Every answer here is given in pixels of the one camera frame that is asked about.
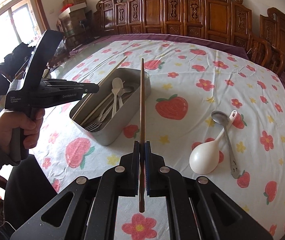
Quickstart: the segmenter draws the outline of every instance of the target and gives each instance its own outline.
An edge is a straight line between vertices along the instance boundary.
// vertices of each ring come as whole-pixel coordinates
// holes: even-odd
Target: silver screw
[[[162,173],[168,173],[170,171],[170,168],[166,167],[166,166],[162,166],[160,169],[160,172]]]
[[[207,184],[208,183],[208,179],[206,177],[199,177],[198,178],[198,182],[200,184]]]
[[[85,177],[78,177],[78,178],[76,179],[76,183],[77,183],[77,184],[85,184],[86,181],[87,181],[87,179],[86,179]]]
[[[121,173],[125,171],[125,167],[124,166],[117,166],[115,168],[115,172]]]

